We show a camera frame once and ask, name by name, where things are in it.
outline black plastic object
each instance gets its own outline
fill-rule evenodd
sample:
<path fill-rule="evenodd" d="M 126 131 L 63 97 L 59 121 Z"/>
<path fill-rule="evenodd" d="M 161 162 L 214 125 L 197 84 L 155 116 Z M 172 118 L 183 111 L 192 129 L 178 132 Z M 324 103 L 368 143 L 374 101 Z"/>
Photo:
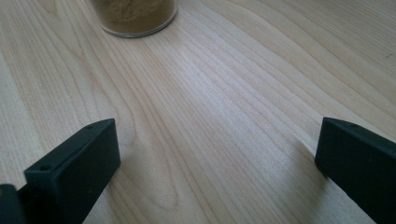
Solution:
<path fill-rule="evenodd" d="M 88 125 L 25 170 L 18 192 L 0 186 L 0 223 L 81 223 L 119 167 L 115 120 Z"/>
<path fill-rule="evenodd" d="M 396 144 L 324 118 L 315 163 L 377 223 L 396 223 Z"/>

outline small hole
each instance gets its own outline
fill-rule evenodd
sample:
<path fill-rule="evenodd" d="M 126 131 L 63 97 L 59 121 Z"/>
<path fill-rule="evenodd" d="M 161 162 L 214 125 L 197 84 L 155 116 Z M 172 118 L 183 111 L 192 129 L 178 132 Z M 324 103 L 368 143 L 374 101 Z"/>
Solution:
<path fill-rule="evenodd" d="M 42 165 L 40 166 L 40 171 L 47 171 L 51 168 L 52 166 L 50 164 L 47 165 Z"/>

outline glass jar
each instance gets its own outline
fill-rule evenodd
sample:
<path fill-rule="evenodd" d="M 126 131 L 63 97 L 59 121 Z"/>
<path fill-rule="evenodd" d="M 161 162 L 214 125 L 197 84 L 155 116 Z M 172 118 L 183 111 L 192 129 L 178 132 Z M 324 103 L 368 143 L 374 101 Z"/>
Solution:
<path fill-rule="evenodd" d="M 86 0 L 102 28 L 121 37 L 160 31 L 177 13 L 177 0 Z"/>

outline light wooden surface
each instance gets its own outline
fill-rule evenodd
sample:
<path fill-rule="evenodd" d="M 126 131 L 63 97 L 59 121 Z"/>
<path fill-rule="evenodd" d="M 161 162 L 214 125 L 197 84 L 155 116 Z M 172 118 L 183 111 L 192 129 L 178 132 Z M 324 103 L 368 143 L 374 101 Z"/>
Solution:
<path fill-rule="evenodd" d="M 156 35 L 82 0 L 0 6 L 0 180 L 115 118 L 86 223 L 372 223 L 314 164 L 322 117 L 396 139 L 396 3 L 181 0 Z"/>

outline wood grain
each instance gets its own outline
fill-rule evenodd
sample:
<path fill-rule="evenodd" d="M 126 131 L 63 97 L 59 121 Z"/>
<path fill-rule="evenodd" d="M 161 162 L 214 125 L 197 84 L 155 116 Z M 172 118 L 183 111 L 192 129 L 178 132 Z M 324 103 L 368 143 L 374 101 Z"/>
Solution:
<path fill-rule="evenodd" d="M 85 223 L 373 223 L 314 164 L 322 117 L 396 139 L 391 0 L 181 0 L 158 34 L 82 0 L 0 7 L 0 179 L 115 118 L 122 166 Z"/>

